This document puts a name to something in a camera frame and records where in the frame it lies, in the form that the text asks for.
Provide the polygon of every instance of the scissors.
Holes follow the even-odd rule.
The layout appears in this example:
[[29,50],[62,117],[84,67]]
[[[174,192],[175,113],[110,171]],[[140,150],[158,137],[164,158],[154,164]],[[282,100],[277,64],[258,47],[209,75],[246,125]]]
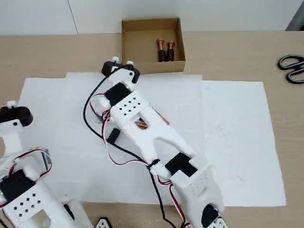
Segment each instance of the scissors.
[[[286,59],[292,59],[292,60],[297,60],[294,63],[291,63],[289,65],[283,65],[283,62]],[[287,55],[284,56],[282,58],[279,59],[277,66],[279,67],[280,70],[290,70],[290,69],[294,69],[294,71],[291,71],[289,73],[287,73],[286,75],[286,80],[289,83],[292,84],[303,84],[304,83],[304,79],[303,80],[295,80],[293,79],[293,77],[295,75],[299,75],[300,73],[304,72],[304,57],[303,56],[299,56],[299,55]]]

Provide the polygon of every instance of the cardboard box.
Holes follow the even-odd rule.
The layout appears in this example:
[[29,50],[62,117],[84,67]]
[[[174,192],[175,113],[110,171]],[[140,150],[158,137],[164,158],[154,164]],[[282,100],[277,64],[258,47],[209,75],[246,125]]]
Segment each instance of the cardboard box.
[[[156,40],[173,40],[174,61],[158,62]],[[182,72],[185,68],[185,52],[179,18],[141,19],[122,21],[122,61],[130,60],[141,74]]]

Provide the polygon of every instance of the white paper sheet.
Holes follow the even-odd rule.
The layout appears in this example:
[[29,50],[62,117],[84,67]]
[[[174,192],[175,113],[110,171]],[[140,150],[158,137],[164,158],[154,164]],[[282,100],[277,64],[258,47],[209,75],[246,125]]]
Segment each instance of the white paper sheet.
[[[31,109],[34,122],[22,133],[23,145],[49,148],[53,171],[46,181],[58,194],[92,202],[158,203],[146,168],[112,165],[103,142],[83,122],[83,104],[101,79],[97,73],[27,79],[19,104]],[[142,76],[138,89],[195,150],[205,150],[226,206],[285,205],[262,83],[205,81],[201,87],[201,76],[153,75]],[[87,119],[100,130],[89,109]],[[117,143],[139,153],[125,136]],[[110,151],[118,161],[130,159]],[[160,191],[171,204],[167,188]]]
[[286,205],[263,83],[202,85],[205,152],[225,205]]

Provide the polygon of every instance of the table surface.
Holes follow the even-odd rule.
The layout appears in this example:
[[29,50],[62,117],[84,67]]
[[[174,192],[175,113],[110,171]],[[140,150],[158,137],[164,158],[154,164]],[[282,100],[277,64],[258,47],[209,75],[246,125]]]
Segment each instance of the table surface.
[[[265,85],[287,206],[226,208],[228,226],[300,226],[304,215],[304,85],[287,83],[276,62],[285,54],[304,53],[304,33],[184,33],[183,39],[184,73],[202,74],[208,80],[262,81]],[[4,105],[7,100],[18,100],[26,77],[100,72],[104,61],[120,56],[121,35],[0,37],[0,50],[0,105]],[[107,216],[114,227],[170,227],[162,221],[157,205],[85,203],[84,207],[92,222]],[[166,212],[180,223],[173,207],[166,207]]]

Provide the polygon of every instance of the white wall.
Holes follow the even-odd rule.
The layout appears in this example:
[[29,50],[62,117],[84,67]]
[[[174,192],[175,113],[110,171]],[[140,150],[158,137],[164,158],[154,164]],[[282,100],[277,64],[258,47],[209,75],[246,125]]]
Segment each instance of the white wall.
[[[184,31],[285,30],[302,0],[70,0],[79,33],[121,20],[180,17]],[[0,0],[0,35],[76,34],[68,0]]]

